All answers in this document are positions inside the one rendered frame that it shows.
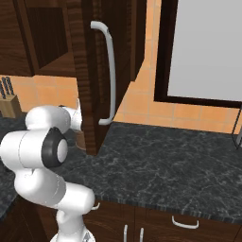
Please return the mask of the dark wood base cabinet door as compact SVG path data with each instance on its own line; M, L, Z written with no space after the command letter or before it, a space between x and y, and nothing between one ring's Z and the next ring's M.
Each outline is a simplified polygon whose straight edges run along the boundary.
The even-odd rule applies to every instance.
M100 200L97 210L83 216L95 242L123 242L124 226L128 225L127 242L134 242L135 210L128 204Z

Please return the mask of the brown basket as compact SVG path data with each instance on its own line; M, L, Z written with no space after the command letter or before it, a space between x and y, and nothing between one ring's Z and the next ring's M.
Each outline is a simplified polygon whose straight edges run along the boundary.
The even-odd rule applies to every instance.
M76 131L76 146L82 150L86 149L84 132L82 130Z

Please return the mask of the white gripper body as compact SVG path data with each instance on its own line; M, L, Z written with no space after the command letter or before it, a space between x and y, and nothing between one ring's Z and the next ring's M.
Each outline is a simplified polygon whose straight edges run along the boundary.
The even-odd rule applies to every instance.
M77 98L77 108L75 112L75 127L76 130L82 130L82 114L81 114L81 107L79 98Z

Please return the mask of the dark wood drawer front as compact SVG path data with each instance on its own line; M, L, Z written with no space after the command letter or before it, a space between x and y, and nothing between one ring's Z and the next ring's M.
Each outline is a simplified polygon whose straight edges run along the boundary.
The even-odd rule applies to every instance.
M138 242L242 242L241 226L193 216L135 208Z

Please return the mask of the wooden knife block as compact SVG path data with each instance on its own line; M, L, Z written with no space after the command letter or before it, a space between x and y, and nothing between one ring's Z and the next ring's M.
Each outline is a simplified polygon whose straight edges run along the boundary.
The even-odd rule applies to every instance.
M17 95L6 95L5 98L0 97L0 113L4 117L18 118L22 115L22 109Z

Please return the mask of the dark wood neighbouring wall cabinet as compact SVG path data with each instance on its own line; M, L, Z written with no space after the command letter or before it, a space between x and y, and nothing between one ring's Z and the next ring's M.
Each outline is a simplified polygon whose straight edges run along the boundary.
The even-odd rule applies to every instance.
M135 81L145 58L147 0L131 0L130 80Z

